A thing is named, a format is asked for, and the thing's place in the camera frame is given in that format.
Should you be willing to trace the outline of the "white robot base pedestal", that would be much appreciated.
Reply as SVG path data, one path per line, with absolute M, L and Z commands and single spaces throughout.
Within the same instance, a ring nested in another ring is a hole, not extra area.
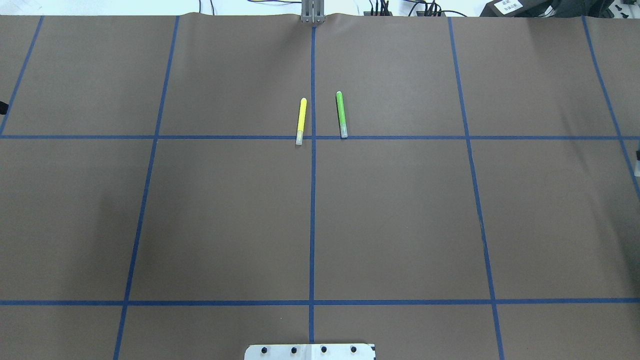
M 374 344 L 301 343 L 253 344 L 244 353 L 245 360 L 375 360 Z

